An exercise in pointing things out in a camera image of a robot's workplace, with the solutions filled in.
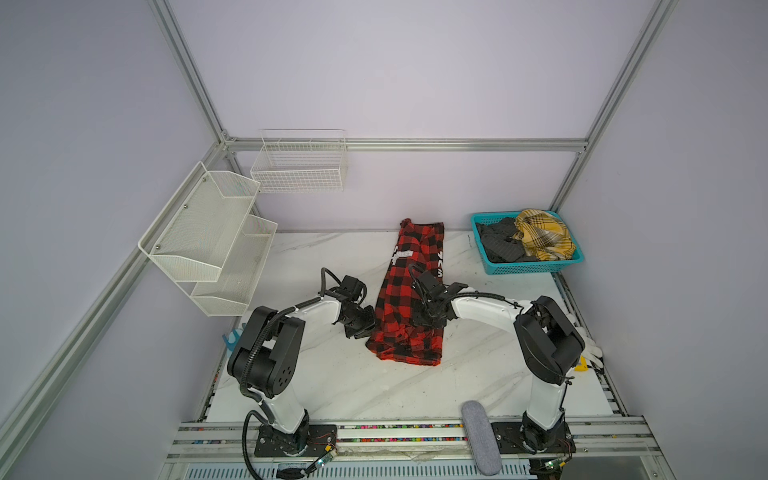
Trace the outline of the red black plaid shirt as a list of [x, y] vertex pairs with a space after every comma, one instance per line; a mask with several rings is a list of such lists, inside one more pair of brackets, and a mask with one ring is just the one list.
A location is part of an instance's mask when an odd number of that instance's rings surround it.
[[442, 358], [443, 330], [416, 324], [423, 306], [409, 267], [443, 277], [442, 223], [417, 224], [410, 219], [400, 230], [374, 307], [376, 323], [366, 348], [380, 360], [437, 366]]

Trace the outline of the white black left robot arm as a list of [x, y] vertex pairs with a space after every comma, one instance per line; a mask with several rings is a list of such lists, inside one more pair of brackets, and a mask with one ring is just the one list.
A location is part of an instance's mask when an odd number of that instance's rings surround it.
[[257, 307], [227, 362], [242, 396], [255, 403], [247, 420], [259, 422], [254, 453], [298, 456], [311, 445], [308, 411], [299, 403], [291, 381], [296, 374], [306, 327], [305, 317], [319, 314], [340, 324], [348, 338], [364, 338], [375, 324], [374, 307], [365, 306], [366, 284], [349, 275], [340, 279], [321, 270], [321, 287], [308, 300], [276, 310]]

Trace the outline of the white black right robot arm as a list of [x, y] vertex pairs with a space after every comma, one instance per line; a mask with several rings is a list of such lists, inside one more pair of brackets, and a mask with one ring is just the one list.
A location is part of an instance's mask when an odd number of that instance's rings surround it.
[[444, 285], [435, 276], [411, 267], [412, 288], [419, 301], [416, 325], [436, 329], [455, 319], [473, 320], [511, 333], [529, 372], [531, 393], [522, 416], [522, 447], [543, 453], [565, 438], [564, 399], [586, 342], [558, 304], [548, 296], [532, 301], [480, 292], [462, 283]]

